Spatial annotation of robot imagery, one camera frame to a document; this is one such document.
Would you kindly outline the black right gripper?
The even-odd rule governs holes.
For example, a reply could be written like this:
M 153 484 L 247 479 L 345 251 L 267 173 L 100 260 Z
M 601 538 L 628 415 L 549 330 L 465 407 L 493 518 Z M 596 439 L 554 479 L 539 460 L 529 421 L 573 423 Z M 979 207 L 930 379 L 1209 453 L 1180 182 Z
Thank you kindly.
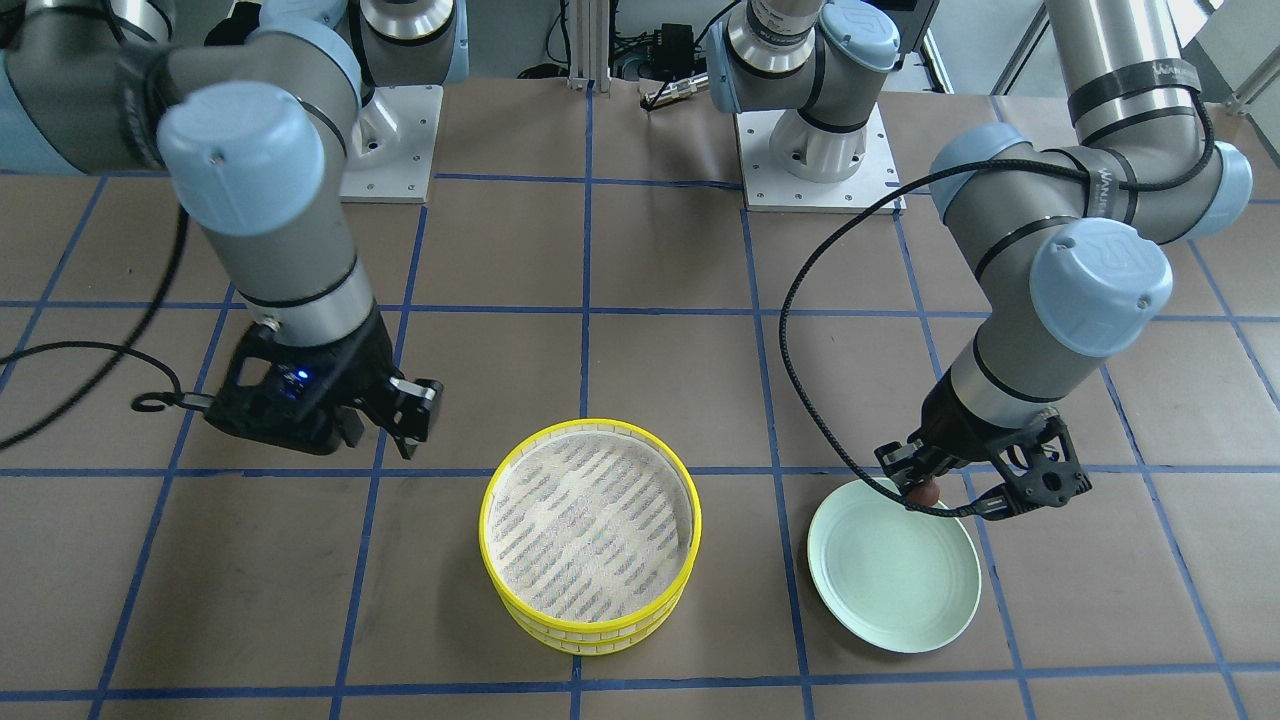
M 312 455 L 358 447 L 370 420 L 410 461 L 443 397 L 439 380 L 410 380 L 397 368 L 372 310 L 346 337 L 312 347 L 283 345 L 264 325 L 246 331 L 204 419 L 229 436 Z

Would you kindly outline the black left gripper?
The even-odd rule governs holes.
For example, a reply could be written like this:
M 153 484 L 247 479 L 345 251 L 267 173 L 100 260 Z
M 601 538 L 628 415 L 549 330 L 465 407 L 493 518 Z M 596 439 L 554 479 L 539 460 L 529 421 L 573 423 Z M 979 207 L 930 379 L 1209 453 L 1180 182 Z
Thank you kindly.
M 998 427 L 963 404 L 948 375 L 925 396 L 922 424 L 908 442 L 882 445 L 876 460 L 901 496 L 925 479 L 989 462 L 1002 479 L 1000 486 L 950 511 L 952 518 L 1000 521 L 1041 507 L 1062 507 L 1091 491 L 1068 424 L 1055 407 L 1011 428 Z

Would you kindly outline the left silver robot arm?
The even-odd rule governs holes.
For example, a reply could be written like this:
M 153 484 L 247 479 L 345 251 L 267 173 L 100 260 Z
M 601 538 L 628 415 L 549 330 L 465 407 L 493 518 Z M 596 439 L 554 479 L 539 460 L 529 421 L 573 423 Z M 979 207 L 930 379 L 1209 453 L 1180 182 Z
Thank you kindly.
M 1037 150 L 1009 123 L 969 129 L 931 173 L 874 201 L 801 265 L 780 316 L 783 366 L 806 413 L 873 491 L 908 511 L 1000 520 L 1062 507 L 1091 489 L 1059 402 L 1128 348 L 1172 292 L 1164 246 L 1215 234 L 1253 190 L 1248 159 L 1215 138 L 1196 65 L 1181 56 L 1165 1 L 1044 1 L 1078 145 Z M 805 143 L 861 140 L 897 40 L 863 1 L 745 1 L 708 49 L 722 111 L 787 111 L 787 170 L 850 177 L 861 150 L 822 168 Z M 788 316 L 800 284 L 836 240 L 910 190 L 928 187 L 940 220 L 982 288 L 989 315 L 925 396 L 905 443 L 876 450 L 873 480 L 829 432 L 799 380 Z M 924 488 L 970 462 L 1001 484 L 960 509 Z

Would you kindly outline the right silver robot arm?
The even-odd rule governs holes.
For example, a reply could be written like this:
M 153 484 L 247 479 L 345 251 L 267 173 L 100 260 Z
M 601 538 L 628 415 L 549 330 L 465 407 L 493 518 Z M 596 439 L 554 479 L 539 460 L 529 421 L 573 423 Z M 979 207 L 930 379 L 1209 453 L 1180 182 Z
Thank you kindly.
M 329 455 L 366 421 L 399 455 L 443 387 L 408 379 L 340 206 L 378 87 L 468 73 L 462 1 L 248 3 L 237 44 L 173 44 L 170 1 L 27 1 L 3 50 L 3 167 L 164 170 L 253 318 L 212 396 L 143 395 L 229 434 Z

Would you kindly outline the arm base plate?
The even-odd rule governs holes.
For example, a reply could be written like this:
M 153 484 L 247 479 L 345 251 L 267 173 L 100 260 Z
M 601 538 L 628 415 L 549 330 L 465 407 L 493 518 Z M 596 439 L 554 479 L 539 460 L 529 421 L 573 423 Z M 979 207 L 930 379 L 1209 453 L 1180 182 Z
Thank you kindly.
M 733 120 L 749 211 L 852 214 L 900 186 L 877 105 L 851 133 L 810 127 L 795 110 Z
M 376 88 L 351 131 L 343 202 L 428 201 L 444 100 L 439 85 Z

